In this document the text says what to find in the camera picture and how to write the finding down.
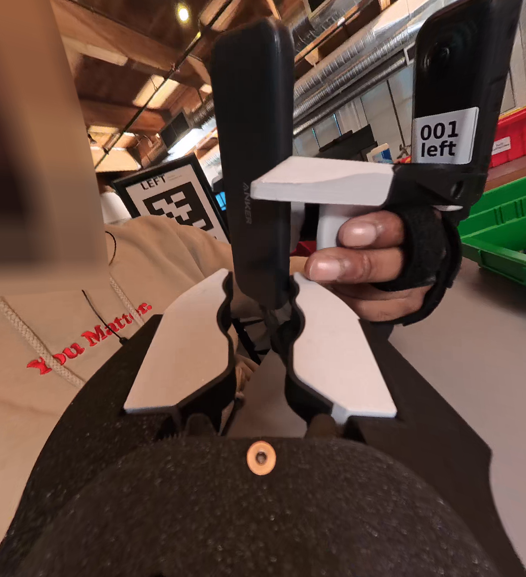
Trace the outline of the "black display screen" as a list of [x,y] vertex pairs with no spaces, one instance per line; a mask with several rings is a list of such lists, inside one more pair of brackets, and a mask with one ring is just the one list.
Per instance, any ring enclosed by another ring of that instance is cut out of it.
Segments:
[[367,162],[368,152],[377,146],[371,126],[367,124],[355,132],[350,130],[319,148],[316,157]]

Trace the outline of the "green plastic bin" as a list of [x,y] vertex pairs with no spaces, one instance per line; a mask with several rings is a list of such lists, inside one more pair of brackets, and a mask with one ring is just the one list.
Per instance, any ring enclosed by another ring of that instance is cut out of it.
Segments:
[[459,234],[465,258],[526,287],[526,177],[485,192]]

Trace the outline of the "person's beige hoodie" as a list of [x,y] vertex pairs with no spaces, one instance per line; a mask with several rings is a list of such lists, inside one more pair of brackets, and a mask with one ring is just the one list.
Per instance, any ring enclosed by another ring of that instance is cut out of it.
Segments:
[[0,295],[0,543],[32,468],[64,410],[153,313],[220,269],[229,243],[165,217],[104,234],[105,284]]

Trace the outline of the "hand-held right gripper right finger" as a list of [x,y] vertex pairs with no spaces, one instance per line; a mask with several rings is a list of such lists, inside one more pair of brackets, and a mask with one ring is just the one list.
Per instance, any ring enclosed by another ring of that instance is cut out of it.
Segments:
[[293,340],[285,396],[304,420],[327,414],[394,419],[397,408],[358,317],[301,273],[291,278]]

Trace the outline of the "white air vent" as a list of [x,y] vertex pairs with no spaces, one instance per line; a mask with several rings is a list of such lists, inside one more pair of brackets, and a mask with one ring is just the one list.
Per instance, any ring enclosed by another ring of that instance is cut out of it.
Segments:
[[193,128],[192,122],[189,121],[184,111],[179,112],[171,121],[160,131],[160,138],[167,150],[173,148],[184,136]]

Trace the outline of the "long red plastic tub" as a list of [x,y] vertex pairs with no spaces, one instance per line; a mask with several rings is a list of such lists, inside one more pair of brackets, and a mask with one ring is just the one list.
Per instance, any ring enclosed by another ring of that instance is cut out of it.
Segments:
[[526,106],[500,117],[491,152],[490,168],[526,156]]

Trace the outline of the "large framed marker sign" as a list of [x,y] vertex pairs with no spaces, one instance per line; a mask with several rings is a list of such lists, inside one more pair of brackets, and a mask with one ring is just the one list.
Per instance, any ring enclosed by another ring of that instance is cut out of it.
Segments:
[[133,218],[166,217],[229,243],[225,194],[213,191],[195,154],[116,179],[112,186]]

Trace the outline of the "silver ventilation duct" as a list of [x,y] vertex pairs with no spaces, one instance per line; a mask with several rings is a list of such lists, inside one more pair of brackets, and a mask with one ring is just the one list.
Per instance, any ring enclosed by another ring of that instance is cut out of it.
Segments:
[[372,48],[357,41],[334,57],[326,59],[324,65],[317,66],[311,75],[302,77],[294,88],[294,122],[300,122],[347,85],[356,82],[413,43],[424,21],[422,15],[411,19],[389,39]]

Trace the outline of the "person's left hand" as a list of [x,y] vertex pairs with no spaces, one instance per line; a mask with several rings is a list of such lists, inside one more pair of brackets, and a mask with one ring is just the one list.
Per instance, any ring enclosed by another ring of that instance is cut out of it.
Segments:
[[392,212],[379,211],[347,220],[339,246],[313,253],[304,276],[326,286],[361,319],[391,322],[420,310],[429,286],[385,292],[377,283],[396,280],[404,265],[404,226]]

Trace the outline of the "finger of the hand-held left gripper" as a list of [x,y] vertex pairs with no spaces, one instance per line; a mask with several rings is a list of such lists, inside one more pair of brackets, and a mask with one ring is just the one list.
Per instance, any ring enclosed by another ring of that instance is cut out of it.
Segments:
[[291,156],[254,180],[256,200],[382,206],[394,176],[392,164]]

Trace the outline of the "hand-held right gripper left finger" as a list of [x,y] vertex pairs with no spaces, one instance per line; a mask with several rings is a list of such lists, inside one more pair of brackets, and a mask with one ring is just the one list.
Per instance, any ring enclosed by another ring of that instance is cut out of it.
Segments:
[[221,414],[235,397],[232,273],[220,269],[164,311],[123,405],[126,413]]

